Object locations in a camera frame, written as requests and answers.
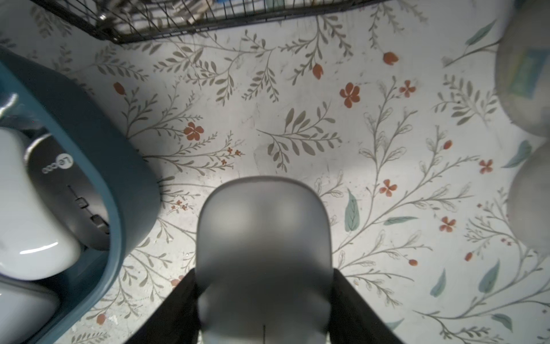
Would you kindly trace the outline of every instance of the teal plastic basket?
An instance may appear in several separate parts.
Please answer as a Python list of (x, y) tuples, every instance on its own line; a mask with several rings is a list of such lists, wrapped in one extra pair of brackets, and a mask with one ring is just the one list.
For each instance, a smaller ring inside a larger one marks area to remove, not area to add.
[(88, 249), (68, 270), (40, 281), (61, 305), (27, 344), (53, 344), (94, 306), (124, 258), (148, 235), (161, 203), (155, 175), (86, 92), (65, 76), (0, 48), (0, 92), (52, 133), (90, 179), (109, 214), (111, 249)]

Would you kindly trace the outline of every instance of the black wire gate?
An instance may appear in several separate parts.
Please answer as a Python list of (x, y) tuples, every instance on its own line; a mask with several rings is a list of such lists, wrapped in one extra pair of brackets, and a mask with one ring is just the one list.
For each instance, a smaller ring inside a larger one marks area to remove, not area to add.
[(342, 12), (383, 0), (32, 0), (117, 44)]

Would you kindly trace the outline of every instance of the gray round object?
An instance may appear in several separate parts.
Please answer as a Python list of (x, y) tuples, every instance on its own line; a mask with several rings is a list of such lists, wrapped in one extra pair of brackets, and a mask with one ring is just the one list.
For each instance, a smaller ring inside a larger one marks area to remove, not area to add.
[(325, 344), (331, 234), (309, 187), (280, 177), (220, 186), (202, 207), (196, 257), (204, 342)]
[(550, 254), (550, 143), (537, 149), (514, 178), (508, 216), (516, 238), (540, 255)]
[(497, 51), (495, 84), (512, 122), (550, 135), (550, 1), (527, 1), (506, 29)]

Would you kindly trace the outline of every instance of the floral patterned floor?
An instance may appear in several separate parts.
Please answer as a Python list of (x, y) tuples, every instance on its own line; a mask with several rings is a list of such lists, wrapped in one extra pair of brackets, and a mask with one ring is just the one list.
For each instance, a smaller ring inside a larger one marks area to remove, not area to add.
[(506, 216), (542, 143), (494, 93), (512, 0), (392, 0), (127, 46), (29, 1), (0, 8), (0, 44), (85, 88), (162, 190), (149, 237), (58, 343), (124, 342), (193, 266), (205, 197), (257, 174), (318, 192), (334, 266), (405, 343), (550, 337), (550, 265)]

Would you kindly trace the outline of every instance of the label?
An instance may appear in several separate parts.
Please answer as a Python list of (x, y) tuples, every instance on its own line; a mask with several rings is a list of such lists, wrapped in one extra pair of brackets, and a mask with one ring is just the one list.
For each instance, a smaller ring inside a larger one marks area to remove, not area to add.
[(532, 99), (549, 50), (527, 49), (519, 62), (510, 93)]
[(58, 156), (56, 156), (56, 160), (53, 163), (42, 168), (42, 173), (48, 174), (53, 170), (55, 170), (56, 168), (61, 168), (63, 170), (66, 170), (67, 168), (71, 168), (73, 163), (74, 163), (74, 160), (70, 154), (61, 153)]

